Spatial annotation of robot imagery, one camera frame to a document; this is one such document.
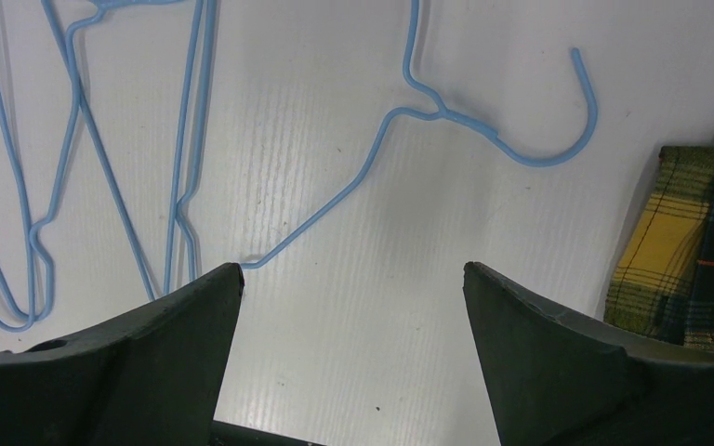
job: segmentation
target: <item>yellow plaid fabric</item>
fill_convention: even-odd
[[[612,277],[603,319],[682,345],[714,194],[714,148],[665,147],[660,163],[654,192]]]

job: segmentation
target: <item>white surface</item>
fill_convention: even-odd
[[[0,57],[0,75],[37,219],[69,82],[38,2],[2,3],[9,63]],[[83,1],[59,3],[65,25],[91,12]],[[601,108],[594,139],[572,162],[535,170],[456,125],[398,120],[365,183],[245,274],[217,419],[334,445],[497,443],[463,264],[480,260],[594,315],[660,146],[714,142],[714,1],[453,0],[422,10],[417,77],[530,154],[560,151],[583,128],[567,53],[579,46]],[[92,108],[158,279],[191,14],[192,2],[130,8],[79,41]],[[408,14],[405,0],[221,5],[190,209],[204,270],[267,252],[325,203],[357,172],[391,107],[430,109],[400,73]],[[58,304],[29,333],[0,331],[0,349],[145,303],[82,129],[59,217],[42,233],[57,261]],[[1,135],[0,259],[25,295]]]

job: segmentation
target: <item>wire hanger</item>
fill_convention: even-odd
[[[587,146],[587,143],[592,138],[592,134],[595,131],[595,126],[598,123],[598,102],[595,99],[595,93],[592,91],[592,85],[589,82],[589,77],[587,75],[587,69],[584,67],[584,62],[581,59],[581,54],[577,48],[571,49],[571,60],[574,63],[574,70],[576,76],[579,79],[579,84],[581,84],[582,93],[584,93],[585,100],[587,101],[587,124],[585,125],[584,132],[581,137],[571,146],[570,149],[560,153],[559,155],[552,156],[550,158],[530,158],[525,155],[521,155],[516,152],[511,146],[509,146],[505,141],[499,138],[499,131],[492,126],[483,123],[475,118],[469,117],[466,114],[459,113],[458,111],[453,111],[444,104],[442,97],[433,88],[427,86],[412,76],[412,71],[410,68],[412,61],[412,52],[415,49],[415,38],[417,36],[417,16],[419,15],[420,2],[419,0],[412,0],[412,12],[409,18],[409,30],[406,34],[406,49],[403,52],[403,63],[402,72],[403,79],[409,86],[415,90],[422,92],[436,104],[437,111],[433,113],[426,113],[424,111],[416,110],[410,107],[397,107],[388,112],[379,126],[377,131],[377,136],[374,139],[374,145],[368,152],[367,158],[363,163],[363,167],[357,173],[357,176],[345,187],[343,190],[337,193],[329,202],[327,202],[321,209],[316,211],[312,216],[310,216],[305,222],[299,225],[291,234],[286,236],[280,243],[277,244],[271,251],[264,255],[261,259],[255,262],[243,262],[240,265],[243,269],[259,269],[267,264],[270,260],[275,258],[280,254],[285,248],[288,247],[291,242],[293,242],[297,237],[302,235],[303,232],[308,230],[313,226],[319,219],[325,216],[328,212],[332,210],[338,203],[343,201],[349,196],[358,186],[363,182],[365,176],[368,175],[371,166],[374,164],[374,160],[377,157],[377,153],[381,148],[382,141],[387,134],[387,129],[393,119],[398,116],[411,116],[413,118],[422,121],[436,121],[439,119],[446,119],[447,121],[454,122],[458,125],[463,125],[488,139],[492,144],[497,146],[503,153],[508,155],[508,157],[518,164],[527,165],[530,167],[549,167],[557,164],[562,164],[571,158],[575,157],[582,149]]]
[[[100,164],[102,165],[103,173],[105,174],[106,180],[108,182],[109,188],[111,189],[112,196],[114,198],[114,202],[116,203],[117,210],[119,211],[119,215],[122,218],[122,222],[125,226],[126,230],[126,235],[128,240],[130,241],[131,248],[133,250],[134,256],[136,258],[136,262],[139,266],[139,272],[141,275],[141,279],[143,280],[144,287],[146,288],[146,292],[150,300],[154,300],[154,292],[152,290],[152,283],[149,278],[149,272],[146,267],[146,260],[144,257],[144,254],[141,250],[140,243],[138,241],[138,237],[136,236],[134,227],[132,225],[132,222],[129,218],[129,215],[126,211],[126,206],[124,203],[124,200],[122,198],[121,192],[119,191],[118,185],[115,180],[115,176],[113,175],[113,171],[111,169],[110,162],[108,161],[108,157],[105,153],[102,140],[99,137],[99,131],[97,130],[96,124],[94,122],[94,118],[91,114],[91,110],[88,106],[88,103],[86,101],[86,95],[83,94],[82,88],[81,88],[81,81],[80,81],[80,76],[77,71],[77,63],[76,63],[76,58],[74,54],[74,45],[73,45],[73,37],[74,34],[91,24],[97,23],[103,19],[105,16],[105,13],[108,10],[111,9],[116,9],[119,7],[127,7],[127,6],[132,6],[132,5],[167,5],[171,3],[177,3],[181,0],[120,0],[120,1],[108,1],[108,0],[91,0],[92,3],[94,3],[98,7],[97,13],[84,20],[78,20],[77,22],[73,23],[68,27],[66,33],[62,33],[59,21],[56,18],[55,11],[53,9],[53,6],[50,4],[49,0],[42,0],[42,5],[43,9],[46,13],[48,23],[50,24],[51,30],[53,31],[54,37],[57,41],[57,44],[59,46],[59,51],[61,52],[62,57],[64,58],[65,65],[67,66],[68,69],[68,74],[70,75],[71,79],[71,85],[72,85],[72,102],[73,102],[73,107],[70,113],[70,120],[68,121],[67,125],[67,132],[65,134],[65,139],[64,143],[62,145],[61,149],[61,154],[59,156],[59,166],[57,169],[57,174],[56,178],[54,181],[54,187],[53,191],[51,193],[51,200],[50,200],[50,205],[48,207],[48,211],[46,212],[46,216],[39,220],[38,222],[32,224],[31,223],[31,218],[30,218],[30,211],[29,211],[29,203],[28,203],[28,194],[25,186],[25,181],[23,179],[23,173],[22,173],[22,168],[20,166],[20,160],[17,154],[17,151],[14,147],[13,139],[11,136],[11,133],[9,132],[8,128],[8,123],[7,123],[7,114],[5,111],[4,107],[4,101],[2,99],[1,95],[1,90],[0,90],[0,125],[2,129],[2,134],[4,136],[4,141],[5,145],[7,147],[7,156],[10,160],[10,164],[12,166],[12,171],[13,175],[16,179],[16,183],[18,185],[18,192],[19,192],[19,198],[20,198],[20,209],[21,209],[21,216],[22,216],[22,222],[23,222],[23,229],[24,229],[24,238],[26,241],[26,252],[27,252],[27,272],[28,272],[28,301],[29,301],[29,311],[24,312],[20,309],[20,307],[17,305],[17,302],[15,301],[15,298],[11,291],[9,290],[9,286],[7,284],[7,281],[4,277],[3,271],[1,270],[0,267],[0,291],[4,295],[4,298],[7,302],[7,308],[10,312],[10,315],[17,319],[18,321],[21,321],[23,325],[20,326],[11,326],[5,323],[0,319],[0,328],[7,330],[9,332],[22,332],[25,330],[28,330],[36,321],[41,321],[44,319],[51,311],[53,308],[53,300],[54,300],[54,280],[55,280],[55,275],[54,275],[54,264],[53,260],[50,256],[50,254],[47,252],[47,250],[42,246],[42,244],[38,240],[38,235],[39,235],[39,230],[50,223],[55,217],[56,214],[58,213],[59,210],[59,204],[60,204],[60,196],[61,196],[61,189],[64,183],[64,178],[66,177],[67,174],[67,162],[69,160],[69,153],[70,149],[72,146],[72,134],[74,131],[74,125],[77,120],[77,112],[80,109],[81,113],[84,115],[84,120],[86,121],[86,126],[89,129],[89,133],[92,137],[92,140],[94,142],[95,146],[95,151],[97,152],[97,155],[100,160]],[[200,18],[201,18],[201,10],[202,10],[202,0],[196,0],[196,9],[194,12],[194,17],[193,17],[193,25],[192,25],[192,34],[191,34],[191,39],[192,41],[197,41],[198,39],[198,28],[199,28],[199,23],[200,23]],[[213,55],[212,51],[212,46],[213,41],[214,41],[214,12],[216,10],[216,4],[215,0],[210,0],[209,1],[209,6],[207,8],[207,25],[205,29],[205,58],[209,58],[209,60],[206,60],[202,64],[202,68],[206,67],[207,72],[201,72],[201,78],[202,82],[199,83],[199,98],[202,95],[206,95],[208,97],[208,85],[209,85],[209,74],[211,73],[211,58]],[[183,143],[183,134],[184,134],[184,127],[186,125],[186,112],[188,108],[188,98],[189,98],[189,93],[190,93],[190,88],[191,88],[191,76],[189,75],[189,72],[192,72],[192,65],[194,62],[194,53],[195,53],[195,44],[191,44],[191,54],[188,55],[187,57],[187,63],[186,63],[186,69],[185,69],[185,81],[184,81],[184,86],[182,88],[182,104],[181,104],[181,110],[180,110],[180,123],[178,127],[178,131],[180,132],[180,136],[178,137],[178,146],[177,146],[177,152],[179,153],[178,156],[175,156],[175,158],[179,158],[180,162],[180,151],[181,151],[181,145]],[[202,108],[199,105],[199,117],[198,121],[203,121],[205,120],[205,105]],[[195,124],[196,126],[196,134],[194,135],[195,141],[193,143],[193,158],[196,160],[200,160],[201,157],[201,146],[203,141],[203,136],[199,135],[199,133],[203,134],[203,124]],[[194,265],[194,259],[196,256],[195,252],[195,245],[192,243],[192,230],[189,227],[189,223],[187,223],[186,218],[184,218],[183,214],[183,205],[187,203],[190,198],[192,197],[192,194],[195,192],[195,187],[197,186],[198,178],[200,177],[200,161],[197,163],[191,162],[189,166],[189,180],[188,180],[188,188],[185,190],[185,194],[183,196],[183,199],[185,200],[182,204],[179,204],[177,206],[174,206],[174,212],[172,213],[172,216],[169,216],[170,221],[177,221],[180,225],[181,228],[183,228],[183,232],[186,234],[186,241],[189,243],[189,258],[193,259],[192,267],[190,268],[191,270],[191,275],[196,274],[195,270],[195,265]],[[179,184],[179,169],[175,169],[175,175],[173,178],[172,182],[172,188],[173,185],[176,185],[175,189],[178,190],[178,184]],[[45,304],[43,307],[43,310],[40,314],[36,314],[36,283],[35,283],[35,265],[34,265],[34,256],[38,256],[40,260],[45,264],[46,268],[46,289],[45,289]]]

